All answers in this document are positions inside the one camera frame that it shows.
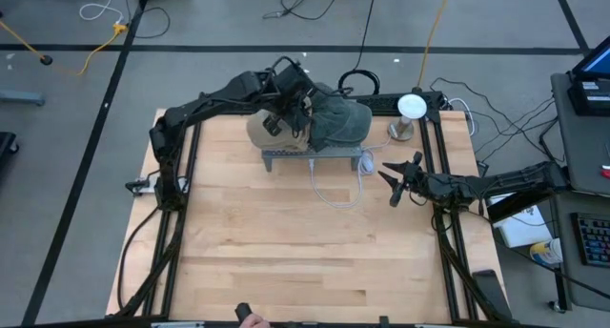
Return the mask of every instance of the concrete floor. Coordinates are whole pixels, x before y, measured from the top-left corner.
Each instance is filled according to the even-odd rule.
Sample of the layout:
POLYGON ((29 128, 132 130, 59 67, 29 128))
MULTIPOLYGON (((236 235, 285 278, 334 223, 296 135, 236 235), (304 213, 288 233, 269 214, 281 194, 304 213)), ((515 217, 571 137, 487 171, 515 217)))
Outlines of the concrete floor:
MULTIPOLYGON (((112 33, 112 12, 85 22, 78 8, 105 0, 0 0, 5 22, 36 44, 101 44, 112 33)), ((303 14, 315 15, 330 0, 307 0, 303 14)), ((422 47, 441 0, 376 0, 367 46, 422 47)), ((606 0, 568 0, 590 47, 610 33, 606 0)), ((152 0, 147 8, 162 7, 172 27, 162 37, 136 39, 135 45, 192 46, 356 46, 361 41, 370 0, 336 0, 324 18, 310 22, 294 17, 262 20, 278 10, 278 0, 152 0)), ((112 6, 125 11, 124 0, 112 6)), ((134 10, 135 1, 131 0, 134 10)), ((144 16, 138 34, 155 33, 164 18, 144 16)), ((122 45, 124 37, 114 42, 122 45)), ((0 44, 14 41, 0 31, 0 44)), ((450 0, 438 26, 434 46, 565 48, 578 47, 558 0, 450 0)), ((71 77, 41 66, 25 51, 3 51, 0 46, 0 88, 42 92, 41 108, 0 104, 0 131, 18 134, 20 153, 4 172, 0 187, 0 326, 21 322, 45 260, 55 228, 85 151, 93 122, 107 90, 118 52, 104 51, 92 60, 82 77, 71 77)), ((138 176, 147 129, 156 108, 195 99, 244 70, 268 67, 281 53, 274 52, 158 52, 129 54, 108 120, 78 201, 38 323, 103 317, 132 206, 124 190, 138 176)), ((73 69, 86 57, 81 51, 47 51, 56 64, 73 69)), ((351 69, 357 54, 350 52, 286 53, 303 62, 315 81, 334 86, 351 69)), ((512 119, 550 97, 549 77, 565 72, 578 55, 432 54, 424 85, 438 76, 467 82, 485 93, 512 119)), ((409 91, 417 81, 421 54, 365 53, 360 68, 376 72, 382 92, 409 91)), ((370 91, 368 80, 351 79, 357 93, 370 91)), ((502 118, 482 99, 460 86, 438 83, 437 89, 460 97, 473 111, 490 114, 501 127, 502 118)), ((533 124, 553 118, 554 107, 533 124)), ((491 122, 475 116, 475 148, 495 135, 491 122)), ((529 134, 538 138, 538 130, 529 134)), ((547 136, 561 155, 558 129, 547 136)), ((488 145, 478 159, 503 142, 488 145)), ((522 136, 513 138, 488 159, 491 173, 518 169, 543 159, 522 136)), ((575 307, 565 315, 545 307, 555 299, 555 281, 543 269, 498 250, 514 316, 524 323, 571 327, 601 326, 610 314, 575 307)))

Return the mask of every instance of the computer screen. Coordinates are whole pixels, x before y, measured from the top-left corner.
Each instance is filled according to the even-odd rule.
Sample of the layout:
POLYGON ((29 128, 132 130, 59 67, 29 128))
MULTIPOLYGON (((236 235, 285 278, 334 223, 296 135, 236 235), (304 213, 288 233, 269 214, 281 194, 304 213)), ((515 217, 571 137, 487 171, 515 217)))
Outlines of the computer screen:
POLYGON ((584 72, 610 74, 610 46, 586 64, 582 70, 584 72))

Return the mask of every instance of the wire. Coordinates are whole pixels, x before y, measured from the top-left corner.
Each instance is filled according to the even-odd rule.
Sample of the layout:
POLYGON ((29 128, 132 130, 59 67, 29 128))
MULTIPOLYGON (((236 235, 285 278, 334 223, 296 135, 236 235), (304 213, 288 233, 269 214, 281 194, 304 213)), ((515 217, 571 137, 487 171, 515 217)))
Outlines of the wire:
POLYGON ((474 135, 475 134, 475 119, 473 119, 473 115, 470 112, 470 108, 468 107, 468 104, 466 104, 466 102, 461 99, 461 98, 454 98, 449 100, 449 104, 453 103, 453 102, 460 102, 461 105, 464 106, 464 108, 466 108, 466 113, 468 114, 468 116, 470 117, 470 125, 471 125, 471 131, 470 131, 470 135, 474 135))
POLYGON ((91 59, 95 55, 95 53, 106 48, 110 43, 112 43, 112 41, 114 41, 116 39, 116 37, 118 37, 119 34, 121 34, 121 32, 122 31, 119 31, 118 28, 114 28, 114 35, 111 37, 111 39, 109 39, 108 41, 106 41, 106 43, 97 47, 95 50, 90 52, 89 55, 87 55, 87 59, 85 59, 85 65, 83 66, 83 69, 80 70, 80 72, 78 72, 76 75, 77 76, 83 75, 87 71, 87 68, 89 67, 89 61, 91 61, 91 59))
POLYGON ((362 198, 362 176, 373 174, 373 172, 375 171, 375 156, 373 155, 372 150, 378 149, 378 148, 383 148, 383 147, 387 146, 388 143, 390 143, 391 139, 392 139, 392 137, 388 136, 387 141, 385 141, 383 144, 380 144, 378 146, 362 148, 362 156, 358 160, 358 165, 357 165, 358 196, 355 201, 348 203, 348 204, 333 203, 330 200, 326 199, 324 197, 324 195, 322 195, 320 193, 320 191, 317 189, 317 186, 315 185, 315 180, 314 180, 315 159, 312 159, 312 158, 309 159, 309 170, 310 170, 310 175, 311 175, 311 179, 312 179, 312 186, 314 187, 314 191, 317 194, 317 196, 319 196, 320 199, 322 199, 326 204, 328 204, 336 209, 350 209, 350 208, 355 207, 355 205, 362 198))
MULTIPOLYGON (((497 138, 499 138, 501 135, 505 135, 505 136, 514 136, 514 135, 516 135, 516 134, 520 134, 520 133, 522 133, 522 134, 523 134, 523 137, 525 137, 525 139, 527 140, 527 142, 528 142, 530 145, 532 145, 532 147, 534 147, 536 150, 538 150, 539 152, 541 152, 541 153, 543 153, 543 154, 545 154, 545 155, 546 155, 546 153, 545 153, 545 152, 544 152, 544 151, 543 151, 543 150, 542 150, 542 149, 541 149, 541 148, 540 148, 540 147, 539 147, 539 146, 538 146, 536 143, 534 143, 534 142, 533 142, 533 141, 532 141, 532 140, 529 138, 529 136, 527 136, 527 134, 525 134, 525 132, 527 132, 528 130, 531 130, 531 129, 537 128, 537 127, 539 127, 539 126, 541 126, 541 125, 543 125, 543 124, 549 123, 550 121, 547 121, 547 122, 544 122, 544 123, 539 123, 538 125, 536 125, 536 126, 534 126, 534 127, 530 127, 531 129, 530 129, 530 128, 528 128, 528 129, 526 129, 526 130, 524 130, 524 129, 520 128, 519 126, 517 126, 517 123, 519 123, 519 122, 520 122, 520 120, 521 120, 521 119, 523 119, 523 118, 525 118, 525 116, 527 116, 529 113, 533 113, 533 112, 537 111, 537 110, 538 110, 540 107, 542 107, 544 104, 547 104, 549 101, 553 100, 553 96, 551 96, 550 98, 548 98, 548 99, 544 100, 543 102, 541 102, 541 103, 540 103, 540 104, 539 104, 539 105, 538 105, 538 106, 537 106, 535 109, 533 109, 532 111, 527 112, 527 113, 525 113, 524 115, 522 115, 522 116, 521 116, 521 117, 520 117, 518 120, 516 120, 516 121, 512 121, 510 118, 508 118, 508 116, 507 116, 505 113, 501 112, 500 110, 498 110, 496 107, 494 107, 494 106, 492 105, 492 103, 491 103, 491 101, 489 100, 489 97, 487 97, 487 95, 482 94, 482 93, 480 93, 480 92, 476 92, 476 91, 475 91, 475 90, 473 90, 473 89, 472 89, 470 86, 468 86, 468 84, 466 84, 465 82, 461 82, 461 81, 451 81, 451 80, 447 80, 447 79, 445 79, 445 78, 443 78, 443 77, 438 77, 438 78, 436 78, 436 79, 435 79, 435 80, 432 82, 432 84, 430 85, 430 90, 432 90, 432 91, 436 91, 436 90, 435 90, 435 88, 434 88, 434 86, 435 86, 435 84, 436 84, 436 83, 437 83, 439 80, 440 80, 440 81, 443 81, 443 82, 446 82, 446 83, 448 83, 448 84, 452 84, 452 85, 460 85, 460 86, 462 86, 462 87, 466 88, 466 90, 468 90, 470 93, 472 93, 472 94, 474 94, 474 95, 477 95, 478 97, 482 98, 482 99, 485 101, 485 103, 486 103, 486 104, 489 106, 489 108, 490 108, 490 109, 491 109, 493 112, 500 114, 500 115, 501 115, 502 117, 504 117, 504 119, 505 119, 505 120, 506 120, 506 121, 507 121, 507 122, 510 124, 510 126, 509 126, 508 128, 506 128, 506 129, 504 129, 503 131, 501 131, 501 130, 499 129, 499 127, 498 127, 498 123, 496 122, 496 120, 495 120, 493 117, 491 117, 491 116, 489 116, 489 115, 487 115, 487 114, 484 114, 484 113, 477 113, 477 112, 471 111, 471 113, 479 114, 479 115, 481 115, 481 116, 484 116, 484 117, 487 117, 487 118, 491 119, 491 120, 492 120, 492 122, 494 122, 494 125, 496 126, 496 130, 498 131, 498 134, 497 134, 495 137, 493 137, 493 138, 492 138, 490 141, 485 142, 485 143, 484 143, 484 144, 483 144, 481 147, 479 147, 479 148, 478 148, 478 149, 475 151, 475 154, 476 154, 476 153, 478 153, 478 152, 480 152, 480 151, 482 150, 482 148, 483 148, 483 147, 485 147, 485 146, 486 146, 486 145, 488 145, 489 143, 491 143, 491 142, 495 141, 495 140, 496 140, 497 138), (516 127, 516 128, 517 128, 517 130, 518 130, 518 132, 517 132, 517 133, 505 134, 505 133, 506 133, 508 130, 510 130, 512 127, 516 127)), ((556 158, 556 161, 558 161, 558 162, 563 162, 563 161, 564 161, 564 159, 557 159, 557 158, 556 158)))
MULTIPOLYGON (((542 111, 540 111, 539 113, 536 113, 535 115, 531 116, 526 122, 525 124, 523 124, 519 129, 522 129, 523 127, 525 127, 532 119, 536 118, 537 116, 539 116, 541 113, 544 113, 551 105, 553 105, 554 102, 549 103, 544 109, 542 109, 542 111)), ((499 147, 495 148, 491 153, 489 153, 487 156, 485 156, 484 159, 481 160, 481 162, 485 162, 485 160, 487 160, 488 158, 490 158, 495 152, 499 151, 502 147, 504 147, 508 142, 510 142, 511 139, 513 139, 513 137, 515 137, 515 135, 510 136, 506 141, 504 141, 504 143, 502 143, 499 147)))
POLYGON ((373 5, 375 4, 375 0, 371 0, 371 5, 369 7, 369 14, 366 17, 366 25, 364 26, 364 34, 362 35, 362 43, 360 44, 360 53, 358 54, 358 61, 354 66, 353 71, 355 71, 358 66, 360 66, 360 60, 362 59, 362 53, 364 52, 364 43, 366 42, 366 35, 369 31, 369 23, 371 22, 371 14, 373 13, 373 5))
POLYGON ((381 81, 379 80, 379 77, 377 76, 377 74, 375 74, 374 72, 368 71, 368 70, 359 70, 358 69, 358 66, 360 65, 360 60, 362 59, 362 53, 364 52, 364 44, 366 42, 367 32, 369 31, 369 23, 371 22, 371 14, 373 13, 374 4, 375 4, 375 0, 371 0, 371 6, 369 7, 369 13, 366 17, 366 25, 364 27, 364 34, 362 35, 362 42, 360 43, 360 52, 358 54, 358 60, 356 62, 356 65, 354 66, 354 68, 351 71, 347 71, 347 72, 343 73, 343 75, 341 75, 341 77, 339 78, 338 88, 340 90, 343 89, 343 82, 345 81, 345 79, 347 79, 350 75, 360 74, 360 75, 364 75, 364 76, 368 77, 369 79, 371 79, 371 81, 373 81, 373 85, 374 85, 373 95, 379 94, 379 90, 381 88, 381 81))
MULTIPOLYGON (((487 222, 490 224, 490 226, 492 226, 492 228, 493 228, 492 222, 491 222, 491 220, 489 220, 489 218, 485 217, 484 215, 477 215, 477 216, 479 216, 479 217, 481 217, 482 219, 486 220, 486 221, 487 221, 487 222)), ((586 289, 586 290, 589 290, 589 291, 591 291, 591 292, 593 292, 593 293, 595 293, 595 294, 598 294, 598 295, 600 295, 600 296, 602 296, 602 297, 604 297, 604 298, 606 298, 606 299, 610 299, 610 295, 608 295, 608 294, 606 294, 606 293, 604 293, 604 292, 602 292, 602 291, 600 291, 600 290, 598 290, 598 289, 594 288, 593 286, 591 286, 591 285, 587 285, 587 284, 585 284, 585 283, 583 283, 583 282, 581 282, 581 281, 579 281, 579 280, 576 280, 576 279, 574 279, 574 278, 572 278, 572 277, 569 277, 569 276, 565 275, 564 273, 562 273, 562 272, 560 272, 560 271, 554 270, 554 269, 552 269, 552 268, 550 268, 550 267, 548 267, 548 266, 546 266, 546 265, 543 265, 543 264, 541 264, 541 263, 536 262, 535 260, 533 260, 533 259, 532 259, 532 258, 530 258, 529 256, 526 256, 526 255, 524 255, 523 253, 520 253, 520 252, 518 252, 518 251, 516 251, 516 250, 514 250, 514 249, 512 249, 512 248, 510 248, 510 247, 508 247, 508 246, 506 246, 506 245, 505 245, 505 244, 503 244, 502 242, 498 241, 498 240, 496 239, 496 237, 495 237, 495 236, 493 236, 493 239, 494 239, 494 242, 496 242, 496 244, 497 244, 498 246, 503 247, 504 249, 506 249, 506 250, 510 251, 511 253, 515 253, 515 254, 517 254, 517 255, 519 255, 519 256, 521 256, 521 257, 525 258, 526 260, 528 260, 528 261, 530 261, 530 262, 533 262, 534 264, 536 264, 536 265, 538 265, 538 266, 542 267, 543 269, 545 269, 545 270, 547 270, 547 271, 550 271, 550 272, 553 272, 553 273, 554 273, 554 274, 556 274, 557 276, 560 276, 560 277, 562 277, 562 278, 564 278, 564 279, 566 279, 566 280, 568 280, 568 281, 570 281, 570 282, 572 282, 572 283, 574 283, 574 284, 576 284, 576 285, 578 285, 578 286, 580 286, 580 287, 582 287, 582 288, 584 288, 584 289, 586 289)))
POLYGON ((39 51, 37 51, 34 47, 32 47, 28 42, 26 42, 25 39, 23 39, 21 36, 19 36, 19 34, 17 34, 17 32, 13 31, 11 28, 9 28, 8 25, 6 25, 4 23, 4 21, 2 21, 0 19, 0 26, 2 28, 4 28, 4 30, 8 31, 14 38, 16 38, 19 42, 21 42, 21 44, 23 44, 24 46, 26 46, 27 49, 29 49, 31 52, 33 52, 34 54, 36 54, 36 56, 38 56, 41 60, 45 59, 45 55, 41 54, 39 51))
POLYGON ((78 14, 80 15, 80 17, 81 17, 82 19, 84 19, 84 20, 88 20, 88 21, 92 21, 92 20, 95 20, 95 19, 97 19, 97 18, 101 17, 101 16, 102 16, 102 14, 104 14, 104 12, 105 12, 106 10, 111 10, 111 11, 114 11, 114 12, 116 12, 116 13, 118 13, 118 14, 119 14, 119 18, 118 18, 118 20, 117 20, 115 23, 116 23, 116 24, 120 24, 120 23, 123 21, 123 19, 124 19, 123 12, 121 12, 120 10, 117 10, 117 9, 115 9, 115 8, 111 8, 111 7, 110 7, 111 1, 112 1, 112 0, 108 0, 108 3, 106 3, 106 5, 100 5, 100 4, 96 4, 96 3, 85 4, 85 5, 83 5, 82 7, 80 7, 80 10, 78 11, 78 14), (102 10, 101 10, 99 13, 97 13, 95 16, 92 16, 92 17, 86 17, 86 16, 83 14, 83 10, 84 10, 85 8, 101 8, 102 10))
MULTIPOLYGON (((480 216, 480 214, 473 213, 473 212, 471 212, 470 210, 468 211, 468 213, 473 214, 473 215, 480 216)), ((491 223, 491 221, 489 220, 489 218, 487 218, 487 217, 485 217, 485 216, 483 216, 482 218, 485 218, 485 219, 486 219, 488 222, 490 222, 490 223, 491 223)), ((514 217, 514 216, 510 216, 510 217, 508 217, 508 218, 512 218, 512 219, 514 219, 514 220, 517 220, 517 221, 519 221, 519 222, 521 222, 521 223, 523 223, 523 224, 525 224, 525 225, 527 225, 527 226, 530 226, 530 227, 541 227, 541 226, 547 225, 547 224, 549 224, 549 223, 553 223, 553 222, 555 222, 555 219, 551 219, 551 220, 549 220, 549 221, 544 221, 544 222, 542 222, 542 223, 528 223, 528 222, 526 222, 526 221, 524 221, 524 220, 522 220, 522 219, 520 219, 520 218, 516 218, 516 217, 514 217)))
MULTIPOLYGON (((128 20, 127 21, 128 21, 128 25, 130 25, 132 23, 132 10, 130 9, 130 1, 129 0, 125 0, 125 6, 127 7, 127 14, 128 14, 128 20)), ((146 10, 143 10, 139 14, 139 16, 142 16, 144 13, 150 12, 152 10, 160 10, 165 15, 165 18, 167 18, 167 24, 166 24, 165 28, 160 33, 156 33, 156 34, 152 34, 152 35, 146 35, 146 36, 138 36, 138 35, 136 35, 134 38, 144 38, 144 39, 146 39, 146 38, 161 37, 161 36, 163 36, 164 34, 166 34, 170 30, 170 27, 172 26, 172 19, 170 17, 170 14, 167 11, 165 11, 165 9, 163 9, 163 8, 156 7, 156 8, 146 9, 146 10)))
POLYGON ((524 221, 524 220, 522 220, 520 218, 516 218, 514 216, 511 216, 511 218, 513 218, 514 220, 517 220, 517 221, 519 221, 519 222, 521 222, 521 223, 523 223, 525 225, 528 225, 530 227, 541 227, 541 226, 545 226, 545 225, 547 225, 549 223, 555 222, 555 220, 550 220, 550 221, 544 221, 544 222, 542 222, 540 224, 534 224, 534 223, 528 223, 528 222, 526 222, 526 221, 524 221))
POLYGON ((318 19, 322 18, 326 14, 326 12, 328 12, 328 10, 330 10, 331 7, 333 6, 333 4, 335 3, 335 0, 331 0, 331 3, 328 5, 326 10, 324 10, 319 16, 317 16, 317 17, 307 17, 307 16, 304 16, 304 15, 295 13, 295 9, 297 7, 299 7, 301 4, 303 4, 304 1, 305 0, 295 0, 295 2, 290 7, 287 7, 286 4, 284 3, 284 0, 279 0, 279 4, 282 6, 282 8, 284 10, 265 13, 265 14, 263 14, 263 19, 281 18, 281 17, 284 17, 284 16, 286 16, 288 14, 291 14, 291 15, 293 15, 295 17, 300 18, 300 19, 315 21, 315 20, 318 20, 318 19))
MULTIPOLYGON (((527 116, 527 115, 528 115, 528 114, 530 114, 530 113, 534 113, 534 112, 536 112, 536 111, 537 111, 539 108, 541 108, 541 107, 542 107, 542 106, 544 106, 545 104, 548 104, 548 103, 549 103, 551 100, 553 100, 553 98, 552 98, 552 97, 551 97, 551 98, 549 98, 549 99, 547 99, 547 100, 545 100, 545 101, 543 101, 543 102, 541 102, 541 103, 540 103, 538 106, 536 106, 536 107, 535 107, 533 110, 531 110, 531 111, 529 111, 529 112, 527 112, 527 113, 524 113, 524 114, 523 114, 523 115, 522 115, 522 116, 521 116, 521 117, 520 117, 518 120, 516 120, 516 121, 515 121, 515 122, 513 122, 513 123, 514 123, 514 124, 515 124, 515 126, 517 127, 517 125, 516 125, 516 124, 517 124, 518 122, 520 122, 520 120, 521 120, 521 119, 525 118, 525 116, 527 116)), ((510 126, 510 127, 506 128, 506 129, 504 129, 503 131, 500 131, 500 129, 498 128, 498 124, 496 123, 496 121, 495 121, 493 118, 491 118, 491 119, 492 119, 492 121, 494 122, 494 125, 496 126, 496 130, 498 130, 498 134, 497 134, 496 136, 494 136, 492 139, 490 139, 489 141, 487 141, 487 142, 483 143, 483 144, 482 144, 480 147, 478 147, 478 149, 475 151, 475 154, 476 154, 476 153, 478 153, 478 152, 480 152, 480 151, 481 151, 481 150, 482 150, 482 149, 483 149, 485 146, 487 146, 488 144, 490 144, 490 143, 494 142, 494 141, 495 141, 497 138, 499 138, 501 135, 504 135, 504 136, 513 136, 513 135, 516 135, 516 134, 520 134, 520 133, 524 133, 524 132, 525 132, 523 129, 520 129, 519 127, 517 127, 517 128, 518 128, 518 131, 517 131, 516 133, 508 133, 508 134, 505 134, 506 132, 508 132, 508 131, 509 131, 509 130, 512 128, 512 126, 510 126)), ((528 141, 530 142, 530 144, 531 144, 531 145, 533 145, 533 146, 534 146, 534 148, 538 149, 540 152, 543 152, 543 150, 541 150, 541 149, 540 149, 540 148, 539 148, 539 147, 538 147, 538 146, 537 146, 537 145, 536 145, 534 142, 532 142, 532 141, 531 141, 529 138, 528 138, 528 141)))
POLYGON ((445 6, 447 5, 448 0, 442 0, 442 5, 440 9, 438 9, 437 18, 435 19, 435 24, 432 26, 430 30, 430 35, 428 36, 428 42, 426 43, 426 49, 423 52, 423 60, 421 60, 421 70, 419 70, 419 78, 417 79, 417 86, 421 85, 421 80, 423 79, 423 75, 426 72, 426 62, 428 61, 428 52, 430 51, 430 45, 432 44, 432 37, 435 35, 435 30, 437 29, 438 21, 440 20, 440 16, 442 12, 445 10, 445 6))
POLYGON ((123 309, 123 299, 121 296, 121 292, 123 289, 123 271, 125 270, 125 256, 127 255, 127 251, 129 250, 130 245, 132 244, 133 238, 135 237, 137 232, 139 232, 140 229, 142 229, 142 227, 144 227, 146 225, 146 223, 148 223, 151 220, 151 218, 153 218, 154 214, 156 214, 156 212, 158 210, 159 210, 159 207, 154 208, 154 210, 152 210, 152 212, 149 215, 147 215, 142 220, 142 222, 140 222, 140 224, 137 225, 137 227, 135 227, 132 234, 127 239, 127 242, 125 242, 125 247, 123 247, 123 253, 121 254, 121 260, 119 262, 119 268, 118 268, 118 280, 116 282, 116 302, 118 303, 118 307, 121 310, 123 309))

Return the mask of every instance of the lamp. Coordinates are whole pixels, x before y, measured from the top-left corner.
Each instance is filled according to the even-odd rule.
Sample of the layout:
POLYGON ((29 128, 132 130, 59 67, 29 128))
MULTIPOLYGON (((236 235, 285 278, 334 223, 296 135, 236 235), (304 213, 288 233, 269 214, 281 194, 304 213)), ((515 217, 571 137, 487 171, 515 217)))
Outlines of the lamp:
POLYGON ((405 94, 398 100, 398 111, 402 117, 390 123, 388 133, 398 141, 407 141, 413 137, 413 120, 423 117, 428 108, 426 102, 417 94, 405 94))

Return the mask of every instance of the wooden tabletop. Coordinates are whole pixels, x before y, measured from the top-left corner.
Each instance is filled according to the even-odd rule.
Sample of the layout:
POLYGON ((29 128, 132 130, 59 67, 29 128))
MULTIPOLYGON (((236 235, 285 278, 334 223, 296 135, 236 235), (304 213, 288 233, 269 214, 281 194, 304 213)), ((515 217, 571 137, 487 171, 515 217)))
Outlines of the wooden tabletop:
MULTIPOLYGON (((464 114, 441 117, 452 174, 477 174, 464 114)), ((246 119, 218 116, 203 124, 171 319, 235 320, 236 304, 249 302, 271 321, 378 322, 388 316, 393 323, 450 322, 431 204, 419 207, 405 194, 397 208, 390 207, 390 187, 373 174, 363 176, 362 198, 353 209, 332 208, 315 194, 306 159, 275 160, 273 171, 265 171, 246 119)), ((363 145, 384 143, 390 120, 375 117, 363 145)), ((374 150, 376 170, 381 162, 411 160, 417 151, 416 124, 410 141, 392 140, 374 150)), ((149 146, 142 174, 157 167, 149 146)), ((315 182, 333 202, 358 196, 349 159, 316 161, 315 182)), ((153 195, 134 201, 126 238, 154 206, 153 195)), ((129 250, 123 300, 150 271, 159 217, 129 250)), ((460 219, 471 272, 494 269, 503 284, 489 224, 468 213, 460 219)), ((455 272, 454 278, 466 318, 455 272)), ((164 284, 162 276, 157 286, 164 284)), ((115 282, 108 313, 116 311, 115 282)))

